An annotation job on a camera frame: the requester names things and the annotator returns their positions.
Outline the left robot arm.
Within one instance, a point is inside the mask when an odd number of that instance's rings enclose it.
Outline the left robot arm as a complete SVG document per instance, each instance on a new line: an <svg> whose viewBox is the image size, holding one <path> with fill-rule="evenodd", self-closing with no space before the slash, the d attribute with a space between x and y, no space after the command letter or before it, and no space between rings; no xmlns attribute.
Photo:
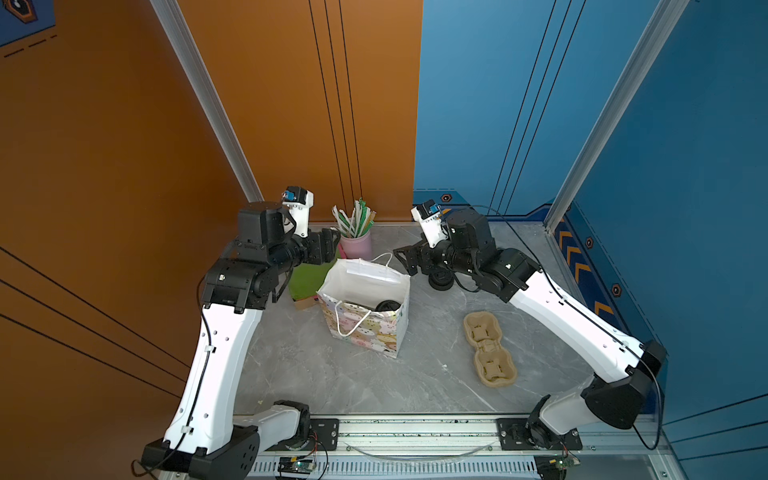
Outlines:
<svg viewBox="0 0 768 480"><path fill-rule="evenodd" d="M133 461L136 478L162 473L190 479L244 479L256 457L279 443L310 438L307 405L278 401L234 422L245 358L269 302L277 302L302 264L335 260L340 235L309 227L312 193L289 188L280 202L254 202L238 213L238 235L196 289L201 327L190 373L162 438Z"/></svg>

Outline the green napkin stack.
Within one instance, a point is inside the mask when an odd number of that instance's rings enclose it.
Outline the green napkin stack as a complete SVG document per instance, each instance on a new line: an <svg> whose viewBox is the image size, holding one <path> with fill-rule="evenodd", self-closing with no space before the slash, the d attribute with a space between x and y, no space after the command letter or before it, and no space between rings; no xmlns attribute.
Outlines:
<svg viewBox="0 0 768 480"><path fill-rule="evenodd" d="M292 273L288 284L290 296L294 301L312 298L325 282L326 276L336 261L322 265L302 264Z"/></svg>

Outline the cartoon paper gift bag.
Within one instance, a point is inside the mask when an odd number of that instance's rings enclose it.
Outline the cartoon paper gift bag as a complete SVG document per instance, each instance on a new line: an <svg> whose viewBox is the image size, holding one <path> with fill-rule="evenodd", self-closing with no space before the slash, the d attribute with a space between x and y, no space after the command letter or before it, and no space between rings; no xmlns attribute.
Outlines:
<svg viewBox="0 0 768 480"><path fill-rule="evenodd" d="M400 352L409 323L411 277L390 266L387 252L371 261L339 259L317 295L331 336L389 358ZM376 312L384 300L401 303L394 312Z"/></svg>

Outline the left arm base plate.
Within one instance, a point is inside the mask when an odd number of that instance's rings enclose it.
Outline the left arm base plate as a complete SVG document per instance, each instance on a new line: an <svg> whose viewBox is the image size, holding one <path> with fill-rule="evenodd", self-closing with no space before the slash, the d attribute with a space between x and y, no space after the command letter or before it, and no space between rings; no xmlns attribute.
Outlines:
<svg viewBox="0 0 768 480"><path fill-rule="evenodd" d="M339 440L340 420L338 418L312 417L310 420L309 436L306 440L286 440L268 448L269 452L311 451L315 440L321 443L320 451L335 451Z"/></svg>

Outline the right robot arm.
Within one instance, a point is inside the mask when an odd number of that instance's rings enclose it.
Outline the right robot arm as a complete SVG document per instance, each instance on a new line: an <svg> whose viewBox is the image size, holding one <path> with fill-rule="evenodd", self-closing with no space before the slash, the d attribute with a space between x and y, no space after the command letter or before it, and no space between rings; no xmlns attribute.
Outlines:
<svg viewBox="0 0 768 480"><path fill-rule="evenodd" d="M651 394L656 407L663 407L658 375L666 350L659 342L641 342L604 321L560 287L530 248L498 247L487 217L474 208L442 213L427 201L411 213L422 238L394 251L409 275L425 274L442 291L457 284L459 275L469 276L476 290L537 320L592 368L583 385L536 404L525 424L527 442L540 449L562 447L577 428L597 422L630 430Z"/></svg>

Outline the pulp cup carrier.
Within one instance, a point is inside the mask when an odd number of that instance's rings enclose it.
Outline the pulp cup carrier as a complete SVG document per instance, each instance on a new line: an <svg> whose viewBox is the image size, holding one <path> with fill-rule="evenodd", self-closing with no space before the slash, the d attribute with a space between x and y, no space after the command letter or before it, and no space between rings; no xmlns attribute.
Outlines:
<svg viewBox="0 0 768 480"><path fill-rule="evenodd" d="M504 388L515 383L517 368L510 352L503 347L498 319L490 312L465 316L463 327L467 342L475 349L473 364L480 381L490 388Z"/></svg>

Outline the black cup lid stack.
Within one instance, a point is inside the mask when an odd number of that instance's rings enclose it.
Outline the black cup lid stack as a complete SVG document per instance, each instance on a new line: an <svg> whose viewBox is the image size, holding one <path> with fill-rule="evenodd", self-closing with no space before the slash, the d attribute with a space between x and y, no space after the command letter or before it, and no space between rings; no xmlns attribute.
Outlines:
<svg viewBox="0 0 768 480"><path fill-rule="evenodd" d="M428 283L437 291L448 291L455 284L455 275L451 270L438 268L428 274Z"/></svg>

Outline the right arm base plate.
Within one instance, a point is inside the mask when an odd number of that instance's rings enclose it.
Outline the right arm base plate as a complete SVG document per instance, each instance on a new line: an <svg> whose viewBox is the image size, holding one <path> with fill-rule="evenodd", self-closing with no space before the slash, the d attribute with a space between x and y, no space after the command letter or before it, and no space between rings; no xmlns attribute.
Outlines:
<svg viewBox="0 0 768 480"><path fill-rule="evenodd" d="M504 451L561 449L579 451L583 448L581 437L576 429L565 435L557 435L543 424L535 423L530 426L526 419L517 417L498 418L495 424L497 436Z"/></svg>

